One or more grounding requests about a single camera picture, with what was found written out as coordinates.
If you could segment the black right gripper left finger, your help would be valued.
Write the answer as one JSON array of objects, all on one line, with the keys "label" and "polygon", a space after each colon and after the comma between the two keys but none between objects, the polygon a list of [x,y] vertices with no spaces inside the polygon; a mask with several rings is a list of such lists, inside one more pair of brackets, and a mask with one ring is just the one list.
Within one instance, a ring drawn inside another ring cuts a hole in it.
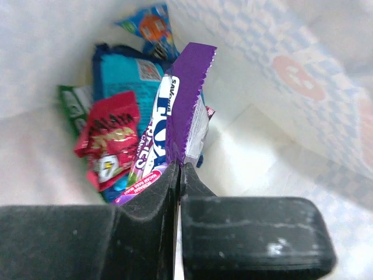
[{"label": "black right gripper left finger", "polygon": [[121,205],[1,208],[2,279],[172,279],[178,165]]}]

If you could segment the checkered blue paper bag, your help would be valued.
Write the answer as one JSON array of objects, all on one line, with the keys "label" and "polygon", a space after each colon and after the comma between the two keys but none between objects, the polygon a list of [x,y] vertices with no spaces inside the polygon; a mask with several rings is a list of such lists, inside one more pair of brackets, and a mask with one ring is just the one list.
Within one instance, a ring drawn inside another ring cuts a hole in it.
[{"label": "checkered blue paper bag", "polygon": [[[150,1],[1,2],[1,204],[102,204],[58,85],[92,81],[96,43]],[[168,1],[174,42],[211,44],[200,179],[217,195],[308,198],[338,262],[372,278],[372,2]]]}]

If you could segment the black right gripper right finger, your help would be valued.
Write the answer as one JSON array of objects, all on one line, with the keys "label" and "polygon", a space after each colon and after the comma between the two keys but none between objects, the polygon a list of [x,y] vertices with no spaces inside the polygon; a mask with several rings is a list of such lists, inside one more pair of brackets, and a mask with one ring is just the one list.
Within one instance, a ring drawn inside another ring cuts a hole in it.
[{"label": "black right gripper right finger", "polygon": [[185,279],[320,279],[337,255],[323,216],[301,197],[219,197],[181,169]]}]

